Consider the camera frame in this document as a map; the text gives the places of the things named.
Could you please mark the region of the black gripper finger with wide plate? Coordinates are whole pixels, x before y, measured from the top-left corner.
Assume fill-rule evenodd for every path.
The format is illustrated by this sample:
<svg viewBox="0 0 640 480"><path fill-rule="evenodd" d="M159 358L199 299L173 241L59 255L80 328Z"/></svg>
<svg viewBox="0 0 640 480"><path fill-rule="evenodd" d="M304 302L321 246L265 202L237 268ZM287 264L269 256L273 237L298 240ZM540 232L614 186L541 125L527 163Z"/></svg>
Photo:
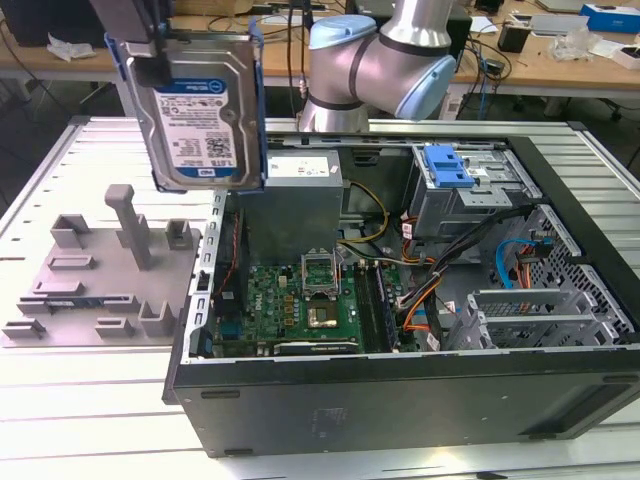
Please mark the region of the black gripper finger with wide plate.
<svg viewBox="0 0 640 480"><path fill-rule="evenodd" d="M143 87L168 86L172 80L166 55L166 39L160 1L138 1L136 8L145 31L145 40L134 58L138 83Z"/></svg>

